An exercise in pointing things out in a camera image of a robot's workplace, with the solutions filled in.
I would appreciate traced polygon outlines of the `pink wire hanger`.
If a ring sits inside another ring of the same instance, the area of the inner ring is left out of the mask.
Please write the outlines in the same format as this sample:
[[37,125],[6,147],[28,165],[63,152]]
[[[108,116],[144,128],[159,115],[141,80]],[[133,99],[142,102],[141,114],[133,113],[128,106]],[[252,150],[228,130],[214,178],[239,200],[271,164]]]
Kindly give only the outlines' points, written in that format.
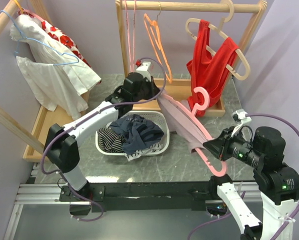
[[128,3],[126,0],[124,2],[124,9],[125,9],[125,22],[126,22],[126,30],[127,30],[127,47],[128,47],[128,59],[129,59],[129,70],[131,72],[134,71],[134,66],[132,66],[133,60],[133,23],[132,26],[130,25],[129,21],[129,10],[128,10]]
[[135,33],[136,33],[136,7],[137,7],[137,0],[134,0],[134,8],[133,8],[133,31],[132,31],[132,66],[134,67],[135,62]]

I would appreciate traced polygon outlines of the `orange plastic hanger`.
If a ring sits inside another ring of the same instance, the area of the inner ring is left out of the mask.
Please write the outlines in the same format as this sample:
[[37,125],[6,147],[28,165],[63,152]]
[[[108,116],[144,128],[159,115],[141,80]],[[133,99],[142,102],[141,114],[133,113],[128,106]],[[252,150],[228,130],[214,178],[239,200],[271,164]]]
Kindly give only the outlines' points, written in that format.
[[160,27],[158,24],[158,17],[161,14],[162,6],[161,3],[158,2],[159,13],[156,16],[156,20],[150,19],[150,17],[145,13],[143,16],[143,22],[146,29],[146,32],[149,37],[149,41],[151,43],[152,49],[156,56],[157,61],[163,66],[166,66],[166,70],[164,71],[164,76],[167,81],[171,84],[173,82],[173,73],[171,67],[169,65],[167,56],[164,51],[164,47],[161,39]]

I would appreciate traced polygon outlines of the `navy blue tank top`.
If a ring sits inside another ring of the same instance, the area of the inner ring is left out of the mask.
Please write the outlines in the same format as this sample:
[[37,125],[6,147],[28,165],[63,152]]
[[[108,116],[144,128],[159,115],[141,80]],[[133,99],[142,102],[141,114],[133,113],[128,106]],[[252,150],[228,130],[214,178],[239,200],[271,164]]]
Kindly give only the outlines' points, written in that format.
[[158,125],[138,114],[126,115],[113,121],[109,128],[124,137],[122,150],[128,155],[148,149],[159,143],[164,136],[163,130]]

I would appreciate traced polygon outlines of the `mauve tank top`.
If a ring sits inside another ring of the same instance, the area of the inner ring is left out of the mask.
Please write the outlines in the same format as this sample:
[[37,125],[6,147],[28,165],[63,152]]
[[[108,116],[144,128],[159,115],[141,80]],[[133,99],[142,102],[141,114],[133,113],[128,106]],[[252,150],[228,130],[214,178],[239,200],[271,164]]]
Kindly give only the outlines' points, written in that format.
[[192,115],[188,106],[164,93],[157,97],[157,102],[169,130],[187,141],[190,152],[203,149],[203,143],[212,139],[207,129]]

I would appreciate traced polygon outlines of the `pink plastic hanger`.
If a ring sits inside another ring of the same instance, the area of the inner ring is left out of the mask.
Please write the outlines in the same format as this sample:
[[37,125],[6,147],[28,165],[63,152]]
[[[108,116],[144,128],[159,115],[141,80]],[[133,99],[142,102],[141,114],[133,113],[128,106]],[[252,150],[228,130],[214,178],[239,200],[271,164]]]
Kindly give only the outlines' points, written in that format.
[[196,118],[198,111],[204,111],[209,106],[210,96],[203,87],[195,87],[194,92],[203,97],[203,104],[195,103],[192,109],[166,93],[162,93],[157,98],[157,102],[166,119],[169,130],[176,132],[187,141],[189,151],[196,151],[214,176],[222,177],[227,172],[227,164],[222,161],[221,170],[216,170],[208,160],[208,157],[203,153],[203,143],[213,138]]

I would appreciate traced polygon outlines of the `black striped tank top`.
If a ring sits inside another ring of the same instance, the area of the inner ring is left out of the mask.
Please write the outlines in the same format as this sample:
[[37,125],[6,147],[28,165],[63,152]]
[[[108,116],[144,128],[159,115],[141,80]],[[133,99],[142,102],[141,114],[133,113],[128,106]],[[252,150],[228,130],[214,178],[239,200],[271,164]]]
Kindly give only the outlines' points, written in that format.
[[123,144],[126,142],[121,134],[109,128],[100,128],[97,131],[98,145],[106,153],[123,153]]

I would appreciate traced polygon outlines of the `white striped tank top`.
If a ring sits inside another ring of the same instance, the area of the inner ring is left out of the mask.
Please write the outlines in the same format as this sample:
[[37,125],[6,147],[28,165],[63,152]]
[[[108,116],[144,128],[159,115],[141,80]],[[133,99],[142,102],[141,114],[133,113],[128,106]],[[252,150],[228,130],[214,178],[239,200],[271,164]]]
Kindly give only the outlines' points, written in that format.
[[143,150],[136,150],[132,154],[125,153],[124,156],[130,162],[130,161],[138,159],[142,156],[152,154],[152,153],[157,153],[161,149],[162,149],[162,145],[160,143],[155,143],[155,144],[151,145],[149,148],[146,148],[146,149],[143,149]]

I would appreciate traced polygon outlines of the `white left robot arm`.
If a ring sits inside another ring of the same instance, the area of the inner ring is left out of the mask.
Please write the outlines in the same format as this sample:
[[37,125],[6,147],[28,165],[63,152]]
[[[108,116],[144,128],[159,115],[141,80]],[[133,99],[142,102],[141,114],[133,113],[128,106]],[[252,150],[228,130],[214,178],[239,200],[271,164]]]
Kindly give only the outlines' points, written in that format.
[[91,112],[64,126],[55,123],[49,128],[42,159],[57,166],[76,200],[84,201],[90,194],[89,182],[79,167],[81,144],[101,127],[130,112],[134,105],[154,100],[159,92],[150,72],[137,70]]

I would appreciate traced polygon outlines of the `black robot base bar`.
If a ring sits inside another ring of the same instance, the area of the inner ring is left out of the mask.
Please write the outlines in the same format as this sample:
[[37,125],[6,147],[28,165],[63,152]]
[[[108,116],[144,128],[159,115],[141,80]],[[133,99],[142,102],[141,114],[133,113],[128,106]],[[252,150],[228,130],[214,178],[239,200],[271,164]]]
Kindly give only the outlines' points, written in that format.
[[104,211],[173,210],[205,211],[206,201],[220,200],[217,186],[233,183],[226,174],[208,181],[91,183],[92,199]]

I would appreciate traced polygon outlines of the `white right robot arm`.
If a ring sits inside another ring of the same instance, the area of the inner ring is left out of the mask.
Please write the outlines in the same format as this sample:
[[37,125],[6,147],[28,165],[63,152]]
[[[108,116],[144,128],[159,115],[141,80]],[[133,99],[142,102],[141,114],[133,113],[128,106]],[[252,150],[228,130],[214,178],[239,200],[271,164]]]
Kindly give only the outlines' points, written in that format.
[[284,223],[292,223],[290,212],[299,202],[299,174],[283,162],[286,141],[275,128],[258,127],[248,142],[234,127],[226,128],[219,137],[203,143],[215,158],[222,162],[235,158],[253,168],[263,206],[259,220],[237,193],[231,178],[212,176],[208,193],[222,199],[234,217],[242,240],[269,240]]

